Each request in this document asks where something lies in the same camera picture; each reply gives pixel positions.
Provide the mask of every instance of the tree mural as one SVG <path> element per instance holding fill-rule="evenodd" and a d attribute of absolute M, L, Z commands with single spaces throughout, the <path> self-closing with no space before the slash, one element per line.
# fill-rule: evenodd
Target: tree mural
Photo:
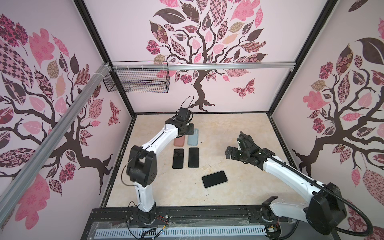
<path fill-rule="evenodd" d="M 57 59 L 53 60 L 55 45 L 50 43 L 48 31 L 42 28 L 40 35 L 33 33 L 32 36 L 29 36 L 29 47 L 37 62 L 34 66 L 34 72 L 32 72 L 27 62 L 10 46 L 15 46 L 17 43 L 13 39 L 25 45 L 23 41 L 17 38 L 15 31 L 18 28 L 24 28 L 18 23 L 16 28 L 12 29 L 11 26 L 14 26 L 14 23 L 4 15 L 0 18 L 0 25 L 2 29 L 7 30 L 7 32 L 0 31 L 0 36 L 9 43 L 0 40 L 0 62 L 2 63 L 0 70 L 2 82 L 8 93 L 7 96 L 3 94 L 0 96 L 0 103 L 6 106 L 0 109 L 0 124 L 7 125 L 0 127 L 0 149 L 17 141 L 16 138 L 23 141 L 28 140 L 25 142 L 26 145 L 41 145 L 58 123 L 60 117 L 74 102 L 75 95 L 81 93 L 79 86 L 87 84 L 90 79 L 89 66 L 85 64 L 85 68 L 80 70 L 75 54 L 70 58 L 64 43 L 52 36 L 60 53 L 57 64 Z M 41 69 L 41 64 L 46 60 L 51 60 L 51 62 L 44 71 Z M 57 80 L 53 86 L 51 82 L 54 79 Z M 92 97 L 64 134 L 66 141 L 52 152 L 47 164 L 43 166 L 43 168 L 50 168 L 45 179 L 54 192 L 62 194 L 62 184 L 73 179 L 76 169 L 92 167 L 99 172 L 99 192 L 101 193 L 103 177 L 111 172 L 112 168 L 107 169 L 107 166 L 112 154 L 108 159 L 101 161 L 85 156 L 82 149 L 84 146 L 88 146 L 87 139 L 92 137 L 87 129 L 97 127 L 100 123 L 96 120 L 101 114 L 103 103 L 103 99 L 97 98 L 100 88 L 99 85 L 95 89 Z M 30 103 L 33 108 L 26 109 L 28 104 L 25 103 Z M 119 109 L 111 101 L 110 105 L 113 114 L 109 120 L 109 125 L 117 124 Z M 13 118 L 19 118 L 19 120 L 9 126 Z M 34 152 L 35 150 L 31 147 L 20 146 L 17 149 L 4 152 L 0 154 L 0 167 L 10 169 L 19 167 L 28 162 Z M 20 170 L 7 171 L 7 173 L 0 171 L 0 177 L 15 177 Z"/>
<path fill-rule="evenodd" d="M 255 42 L 263 31 L 257 29 L 263 19 L 262 9 L 260 7 L 256 13 L 254 11 L 260 0 L 229 0 L 233 5 L 237 4 L 231 16 L 227 11 L 227 0 L 212 0 L 209 5 L 208 0 L 181 1 L 180 4 L 177 0 L 160 2 L 171 8 L 161 9 L 154 15 L 163 18 L 168 24 L 160 25 L 150 21 L 151 31 L 160 43 L 159 45 L 155 40 L 149 40 L 146 47 L 152 55 L 157 55 L 155 64 L 162 64 L 162 61 L 171 64 L 251 63 L 260 62 L 267 55 L 252 54 L 266 44 L 265 41 Z M 249 73 L 246 69 L 227 70 L 226 73 L 217 70 L 190 70 L 170 71 L 170 76 L 175 76 L 175 82 L 180 80 L 184 84 L 192 83 L 199 97 L 190 107 L 198 106 L 200 110 L 207 112 L 204 106 L 215 104 L 205 99 L 202 81 L 216 81 L 218 77 L 229 81 L 230 77 L 236 78 L 246 73 Z M 234 88 L 233 91 L 244 97 L 253 92 L 253 84 L 254 81 L 251 80 L 245 88 Z"/>
<path fill-rule="evenodd" d="M 311 164 L 324 145 L 335 145 L 332 153 L 340 154 L 340 164 L 353 162 L 351 179 L 355 185 L 361 179 L 362 168 L 356 161 L 356 154 L 360 153 L 365 165 L 364 185 L 384 205 L 384 177 L 368 169 L 374 166 L 384 170 L 384 149 L 373 146 L 384 144 L 384 73 L 377 71 L 384 65 L 384 43 L 376 38 L 358 41 L 362 43 L 363 57 L 354 55 L 348 45 L 337 59 L 335 69 L 332 62 L 321 66 L 321 80 L 314 82 L 314 91 L 303 98 L 307 107 L 314 110 L 308 118 L 313 119 L 312 128 L 318 137 L 308 156 L 292 150 L 301 160 L 300 170 L 305 168 L 311 176 Z M 376 69 L 365 69 L 365 61 L 374 63 L 367 66 Z"/>

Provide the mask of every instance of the black smartphone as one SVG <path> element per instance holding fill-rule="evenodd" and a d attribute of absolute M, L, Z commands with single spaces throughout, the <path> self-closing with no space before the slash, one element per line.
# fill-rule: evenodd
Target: black smartphone
<path fill-rule="evenodd" d="M 225 175 L 224 171 L 215 172 L 215 173 L 212 173 L 209 175 L 205 175 L 205 176 L 201 177 L 201 179 L 203 180 L 203 184 L 204 184 L 205 188 L 209 188 L 209 187 L 215 186 L 217 184 L 228 181 L 227 176 Z"/>
<path fill-rule="evenodd" d="M 191 167 L 191 168 L 199 167 L 199 148 L 198 147 L 189 148 L 188 167 Z"/>
<path fill-rule="evenodd" d="M 173 169 L 182 169 L 184 165 L 184 149 L 176 148 L 173 151 Z"/>

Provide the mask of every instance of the wire basket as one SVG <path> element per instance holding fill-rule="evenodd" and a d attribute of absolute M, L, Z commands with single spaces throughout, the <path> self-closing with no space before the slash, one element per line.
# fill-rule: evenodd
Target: wire basket
<path fill-rule="evenodd" d="M 143 62 L 151 62 L 152 64 L 137 64 Z M 127 63 L 127 65 L 112 68 L 112 71 L 104 77 L 103 81 L 108 92 L 168 93 L 170 77 L 166 61 L 125 61 L 119 63 Z"/>

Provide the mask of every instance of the butterfly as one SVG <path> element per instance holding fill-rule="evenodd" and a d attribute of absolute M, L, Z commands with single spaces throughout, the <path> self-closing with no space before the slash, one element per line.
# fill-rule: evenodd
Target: butterfly
<path fill-rule="evenodd" d="M 111 106 L 112 116 L 109 118 L 108 126 L 119 123 L 118 115 L 120 112 L 120 110 L 117 107 L 115 107 L 115 104 L 111 100 L 109 101 L 109 105 Z"/>
<path fill-rule="evenodd" d="M 253 93 L 254 94 L 254 90 L 255 88 L 253 87 L 253 85 L 255 85 L 255 79 L 252 79 L 251 81 L 249 81 L 247 83 L 247 85 L 245 86 L 245 88 L 234 88 L 232 90 L 235 91 L 235 93 L 238 93 L 240 97 L 242 97 L 244 99 L 244 96 L 247 94 L 247 93 Z"/>

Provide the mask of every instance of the wall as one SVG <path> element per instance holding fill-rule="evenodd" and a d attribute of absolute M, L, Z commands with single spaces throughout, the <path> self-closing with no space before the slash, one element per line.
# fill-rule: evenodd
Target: wall
<path fill-rule="evenodd" d="M 336 184 L 370 218 L 365 239 L 384 239 L 382 9 L 380 0 L 340 1 L 273 115 L 300 170 Z M 339 227 L 366 229 L 351 209 Z"/>
<path fill-rule="evenodd" d="M 294 61 L 325 2 L 96 0 L 86 4 L 112 61 L 185 64 Z M 136 112 L 174 112 L 189 95 L 194 96 L 195 112 L 267 111 L 287 72 L 173 71 L 168 93 L 129 93 L 128 97 Z"/>
<path fill-rule="evenodd" d="M 0 192 L 102 64 L 71 0 L 8 1 L 0 14 Z M 101 84 L 2 226 L 0 239 L 79 239 L 130 117 Z"/>

